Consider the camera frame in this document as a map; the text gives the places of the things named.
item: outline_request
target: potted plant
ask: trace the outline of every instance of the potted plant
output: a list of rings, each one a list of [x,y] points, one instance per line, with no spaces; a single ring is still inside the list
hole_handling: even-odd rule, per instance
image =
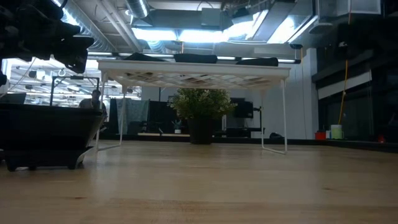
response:
[[[234,110],[226,90],[178,89],[170,106],[188,120],[192,144],[211,144],[215,119]]]
[[[181,120],[175,120],[172,123],[174,124],[174,134],[181,134]]]

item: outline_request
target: plant pot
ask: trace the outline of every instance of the plant pot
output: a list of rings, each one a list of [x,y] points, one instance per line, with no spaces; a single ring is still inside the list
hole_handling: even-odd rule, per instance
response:
[[[188,119],[190,140],[192,144],[211,144],[213,137],[213,120],[210,118]]]

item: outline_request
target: yellow cable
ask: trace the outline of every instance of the yellow cable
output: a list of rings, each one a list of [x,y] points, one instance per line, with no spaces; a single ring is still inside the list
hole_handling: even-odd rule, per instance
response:
[[[348,25],[351,24],[351,12],[353,8],[353,2],[350,1],[349,5],[349,14],[348,14]],[[346,76],[344,79],[344,89],[343,89],[343,96],[341,97],[341,106],[340,106],[340,115],[338,117],[338,124],[341,124],[341,119],[343,115],[343,108],[344,108],[344,98],[346,96],[346,85],[347,85],[347,77],[348,77],[348,59],[346,59]]]

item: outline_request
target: wooden table surface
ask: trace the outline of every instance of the wooden table surface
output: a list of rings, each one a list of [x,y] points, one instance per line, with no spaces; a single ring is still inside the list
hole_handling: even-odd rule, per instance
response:
[[[116,142],[101,141],[102,146]],[[0,166],[1,223],[398,223],[398,154],[124,141],[85,168]]]

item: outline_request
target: white metal frame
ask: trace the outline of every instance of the white metal frame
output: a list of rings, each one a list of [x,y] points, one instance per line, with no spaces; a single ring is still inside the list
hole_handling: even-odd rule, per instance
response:
[[[246,65],[137,62],[120,60],[99,60],[101,70],[101,104],[104,98],[104,85],[108,77],[123,86],[123,105],[121,113],[120,142],[115,146],[99,148],[100,132],[96,135],[96,152],[118,147],[123,141],[124,114],[126,110],[126,92],[128,86],[157,86],[177,88],[213,88],[213,89],[258,89],[261,91],[261,103],[264,104],[265,91],[280,81],[284,113],[284,150],[270,149],[264,145],[264,129],[261,129],[261,146],[264,150],[287,154],[287,127],[285,107],[285,79],[290,68],[261,67]]]

